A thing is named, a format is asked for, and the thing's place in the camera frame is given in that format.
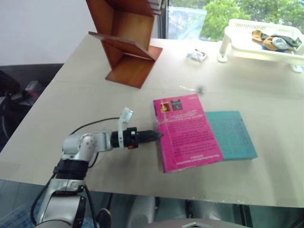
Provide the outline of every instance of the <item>shoe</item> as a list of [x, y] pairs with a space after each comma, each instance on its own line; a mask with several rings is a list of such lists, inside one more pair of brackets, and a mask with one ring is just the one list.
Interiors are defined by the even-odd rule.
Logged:
[[111, 213], [108, 209], [102, 208], [96, 215], [96, 222], [100, 228], [111, 228]]

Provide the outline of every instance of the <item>teal book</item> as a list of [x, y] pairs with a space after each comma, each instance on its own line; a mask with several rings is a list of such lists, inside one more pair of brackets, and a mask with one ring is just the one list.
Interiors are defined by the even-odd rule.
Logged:
[[206, 117], [222, 150], [224, 161], [257, 157], [239, 112], [206, 112]]

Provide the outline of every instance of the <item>black chair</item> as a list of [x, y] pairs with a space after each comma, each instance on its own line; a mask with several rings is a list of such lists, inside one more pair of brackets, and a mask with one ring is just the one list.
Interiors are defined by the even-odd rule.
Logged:
[[19, 104], [23, 97], [12, 99], [20, 92], [20, 84], [0, 70], [0, 125], [1, 134], [8, 140], [30, 110], [30, 106]]

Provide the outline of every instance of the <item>cable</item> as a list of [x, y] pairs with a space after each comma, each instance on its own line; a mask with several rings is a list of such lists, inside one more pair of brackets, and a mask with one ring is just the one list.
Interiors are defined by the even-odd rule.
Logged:
[[107, 208], [108, 211], [110, 210], [110, 207], [111, 207], [112, 198], [113, 198], [113, 193], [110, 193], [108, 205], [106, 206], [106, 208]]
[[39, 200], [39, 198], [42, 196], [42, 194], [44, 193], [44, 191], [47, 189], [49, 183], [51, 182], [51, 180], [55, 177], [55, 174], [53, 174], [51, 176], [51, 178], [48, 180], [48, 182], [45, 184], [45, 186], [43, 187], [43, 189], [40, 191], [40, 193], [37, 195], [36, 199], [34, 200], [33, 204], [32, 204], [32, 207], [30, 208], [30, 220], [32, 221], [32, 223], [36, 226], [37, 223], [35, 221], [35, 218], [34, 218], [34, 209], [35, 209], [35, 206]]
[[[6, 108], [6, 105], [4, 104], [3, 105], [3, 111], [5, 111], [5, 108]], [[2, 121], [1, 122], [2, 122], [2, 130], [3, 130], [3, 133], [4, 133], [5, 137], [7, 139], [10, 139], [8, 131], [7, 131], [6, 126], [5, 126], [6, 124], [5, 124], [5, 117], [4, 117], [4, 115], [2, 116]]]
[[98, 158], [98, 155], [99, 155], [99, 153], [96, 154], [96, 157], [95, 157], [95, 159], [94, 159], [92, 165], [90, 165], [90, 166], [88, 167], [89, 169], [92, 168], [93, 165], [95, 165], [95, 162], [96, 162], [96, 160], [97, 160], [97, 158]]
[[106, 120], [117, 120], [119, 119], [119, 117], [112, 117], [112, 118], [107, 118], [107, 119], [103, 119], [103, 120], [97, 120], [95, 122], [91, 122], [91, 123], [87, 123], [85, 125], [82, 125], [81, 127], [78, 127], [76, 130], [74, 130], [70, 135], [75, 134], [75, 132], [79, 131], [81, 128], [84, 128], [86, 126], [92, 125], [92, 124], [96, 124], [96, 123], [100, 123], [102, 121], [106, 121]]
[[89, 204], [90, 204], [90, 208], [91, 208], [92, 220], [93, 220], [94, 228], [97, 228], [96, 219], [95, 219], [95, 210], [94, 210], [94, 206], [93, 206], [91, 194], [90, 194], [89, 189], [87, 189], [87, 186], [86, 186], [86, 185], [85, 185], [85, 192], [86, 192], [87, 198], [88, 198], [88, 200], [89, 200]]
[[[77, 128], [76, 130], [74, 130], [70, 135], [75, 134], [75, 132], [79, 131], [81, 128], [84, 128], [84, 127], [86, 127], [86, 126], [89, 126], [89, 125], [92, 125], [92, 124], [96, 124], [96, 123], [100, 123], [100, 122], [106, 121], [106, 120], [117, 120], [117, 119], [119, 119], [119, 117], [112, 117], [112, 118], [107, 118], [107, 119], [97, 120], [97, 121], [95, 121], [95, 122], [87, 123], [87, 124], [85, 124], [85, 125], [82, 125], [82, 126], [78, 127], [78, 128]], [[98, 155], [99, 155], [99, 153], [96, 154], [95, 159], [94, 159], [92, 165], [90, 165], [90, 166], [88, 167], [89, 169], [92, 168], [92, 167], [95, 165], [95, 163], [96, 163], [96, 161], [97, 161], [97, 158], [98, 158]]]

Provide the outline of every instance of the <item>table surface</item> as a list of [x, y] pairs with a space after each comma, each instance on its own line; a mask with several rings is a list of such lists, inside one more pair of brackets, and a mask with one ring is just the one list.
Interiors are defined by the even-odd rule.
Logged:
[[[155, 127], [154, 99], [203, 86], [205, 111], [240, 111], [258, 158], [162, 173], [156, 143], [100, 154], [90, 190], [237, 204], [304, 207], [304, 75], [288, 64], [238, 58], [217, 61], [220, 43], [152, 39], [163, 48], [141, 89], [105, 80], [110, 66], [99, 40], [87, 36], [37, 100], [0, 154], [0, 179], [45, 184], [63, 140], [77, 127], [134, 111], [129, 126]], [[185, 59], [200, 48], [202, 64]], [[117, 129], [111, 120], [80, 132]]]

